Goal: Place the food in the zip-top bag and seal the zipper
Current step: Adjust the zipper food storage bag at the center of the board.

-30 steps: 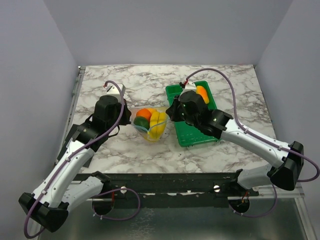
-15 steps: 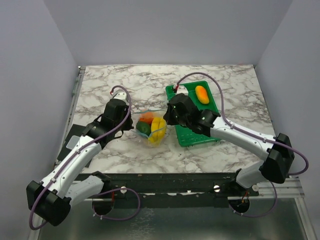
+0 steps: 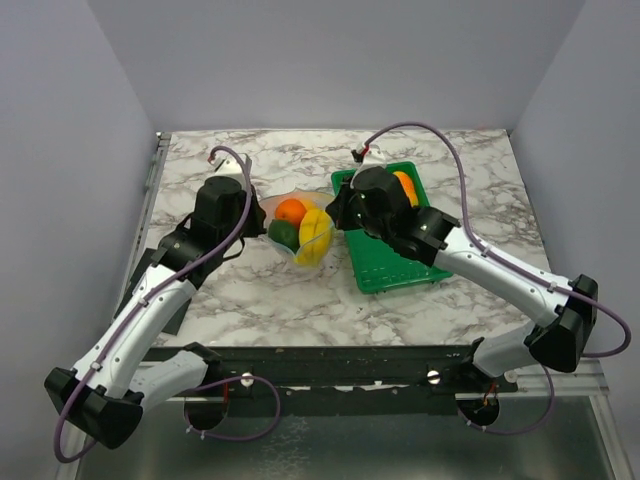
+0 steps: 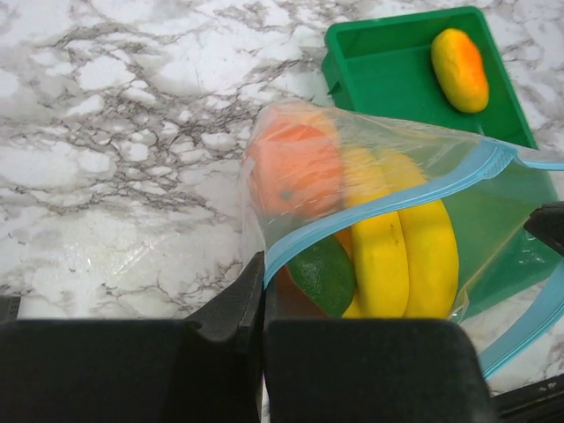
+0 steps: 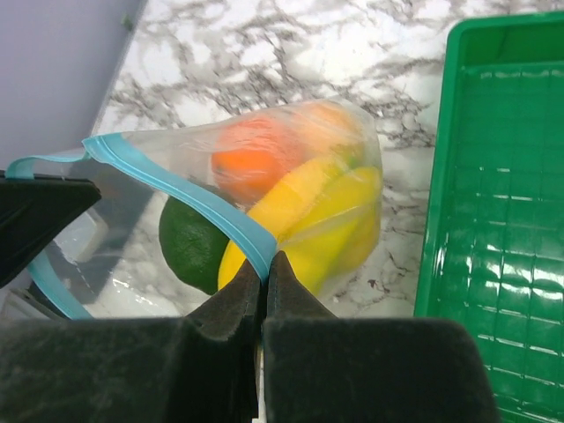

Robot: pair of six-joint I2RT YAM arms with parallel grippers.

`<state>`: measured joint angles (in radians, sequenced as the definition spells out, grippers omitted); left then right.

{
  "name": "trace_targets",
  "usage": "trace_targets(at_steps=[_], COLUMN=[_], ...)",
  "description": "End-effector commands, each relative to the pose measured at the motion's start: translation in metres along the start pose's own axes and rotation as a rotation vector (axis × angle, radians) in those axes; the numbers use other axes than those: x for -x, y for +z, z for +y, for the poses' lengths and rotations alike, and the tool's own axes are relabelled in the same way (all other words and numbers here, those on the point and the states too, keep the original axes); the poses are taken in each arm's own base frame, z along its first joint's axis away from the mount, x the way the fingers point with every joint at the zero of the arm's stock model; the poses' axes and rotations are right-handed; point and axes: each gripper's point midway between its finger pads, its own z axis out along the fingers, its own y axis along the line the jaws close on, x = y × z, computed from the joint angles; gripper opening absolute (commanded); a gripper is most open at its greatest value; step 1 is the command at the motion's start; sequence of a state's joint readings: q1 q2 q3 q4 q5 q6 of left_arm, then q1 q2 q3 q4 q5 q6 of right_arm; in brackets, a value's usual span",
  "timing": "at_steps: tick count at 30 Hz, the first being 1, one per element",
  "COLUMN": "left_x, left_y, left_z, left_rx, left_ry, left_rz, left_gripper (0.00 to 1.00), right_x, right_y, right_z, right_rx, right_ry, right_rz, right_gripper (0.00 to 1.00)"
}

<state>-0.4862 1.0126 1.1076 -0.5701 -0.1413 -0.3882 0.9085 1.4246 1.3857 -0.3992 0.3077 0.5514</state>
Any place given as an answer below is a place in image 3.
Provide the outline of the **yellow banana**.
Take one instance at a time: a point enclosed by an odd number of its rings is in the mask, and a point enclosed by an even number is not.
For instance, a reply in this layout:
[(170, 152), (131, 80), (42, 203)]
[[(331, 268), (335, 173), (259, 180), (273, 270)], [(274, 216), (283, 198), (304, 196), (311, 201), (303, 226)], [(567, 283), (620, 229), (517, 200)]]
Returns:
[(333, 239), (333, 223), (319, 208), (308, 210), (299, 230), (300, 247), (295, 262), (301, 266), (317, 266), (327, 254)]

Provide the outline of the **clear zip top bag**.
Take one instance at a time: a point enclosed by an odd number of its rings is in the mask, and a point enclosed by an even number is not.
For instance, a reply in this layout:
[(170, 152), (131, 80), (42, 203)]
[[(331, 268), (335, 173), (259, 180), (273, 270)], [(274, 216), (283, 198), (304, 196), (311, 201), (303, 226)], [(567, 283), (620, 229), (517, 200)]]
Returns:
[(292, 264), (318, 267), (333, 241), (334, 223), (325, 211), (333, 200), (332, 194), (300, 189), (261, 199), (268, 242)]

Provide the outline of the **orange fruit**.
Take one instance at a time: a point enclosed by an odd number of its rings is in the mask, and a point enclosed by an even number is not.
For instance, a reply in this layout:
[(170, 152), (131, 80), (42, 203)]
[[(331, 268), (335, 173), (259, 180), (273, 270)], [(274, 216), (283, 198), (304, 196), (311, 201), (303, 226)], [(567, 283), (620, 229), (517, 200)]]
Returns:
[(286, 221), (298, 228), (306, 213), (307, 208), (301, 200), (288, 198), (278, 204), (274, 212), (274, 219)]

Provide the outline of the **green avocado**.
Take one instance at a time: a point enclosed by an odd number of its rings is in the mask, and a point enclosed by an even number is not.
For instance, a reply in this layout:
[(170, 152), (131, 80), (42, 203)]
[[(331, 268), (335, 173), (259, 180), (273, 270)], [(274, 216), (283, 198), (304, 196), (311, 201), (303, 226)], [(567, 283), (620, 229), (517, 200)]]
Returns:
[(296, 252), (299, 249), (298, 229), (286, 220), (272, 220), (269, 224), (267, 235), (272, 241), (288, 248), (292, 252)]

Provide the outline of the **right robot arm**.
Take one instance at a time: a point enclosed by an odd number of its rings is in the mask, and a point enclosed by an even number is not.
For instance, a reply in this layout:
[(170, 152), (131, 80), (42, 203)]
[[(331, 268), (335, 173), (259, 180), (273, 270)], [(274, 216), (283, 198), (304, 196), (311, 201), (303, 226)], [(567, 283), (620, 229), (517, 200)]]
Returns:
[(480, 248), (460, 221), (432, 206), (411, 205), (400, 181), (382, 167), (342, 181), (327, 214), (343, 231), (363, 230), (400, 256), (446, 270), (507, 301), (529, 321), (492, 338), (480, 338), (459, 367), (461, 383), (481, 391), (505, 372), (540, 364), (576, 370), (595, 325), (597, 283), (544, 273), (514, 257), (507, 265)]

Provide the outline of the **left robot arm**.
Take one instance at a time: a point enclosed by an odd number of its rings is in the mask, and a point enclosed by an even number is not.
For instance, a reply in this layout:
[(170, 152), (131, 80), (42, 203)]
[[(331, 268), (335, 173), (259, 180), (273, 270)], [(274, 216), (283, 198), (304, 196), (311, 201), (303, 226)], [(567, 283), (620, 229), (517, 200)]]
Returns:
[(71, 368), (55, 367), (45, 378), (59, 414), (57, 434), (71, 423), (115, 449), (157, 404), (182, 391), (206, 395), (218, 388), (221, 371), (199, 344), (182, 348), (148, 373), (137, 369), (166, 324), (229, 260), (229, 247), (263, 234), (265, 217), (248, 175), (215, 174), (205, 181), (193, 212), (153, 251), (108, 330)]

